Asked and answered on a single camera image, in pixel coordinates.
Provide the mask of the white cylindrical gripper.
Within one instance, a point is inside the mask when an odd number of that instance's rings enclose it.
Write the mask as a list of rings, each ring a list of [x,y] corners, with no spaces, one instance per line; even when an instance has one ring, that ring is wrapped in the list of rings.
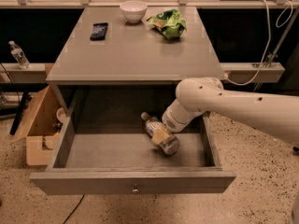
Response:
[[[188,111],[178,100],[175,100],[163,113],[162,122],[172,133],[184,130],[202,112]],[[154,145],[167,141],[171,133],[165,127],[159,128],[151,138]]]

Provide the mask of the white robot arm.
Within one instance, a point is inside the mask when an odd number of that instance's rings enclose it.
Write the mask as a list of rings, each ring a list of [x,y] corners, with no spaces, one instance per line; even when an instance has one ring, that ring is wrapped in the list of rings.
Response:
[[[176,99],[162,115],[168,129],[178,133],[195,118],[217,113],[270,135],[298,153],[299,98],[277,94],[227,91],[215,78],[188,78],[176,87]]]

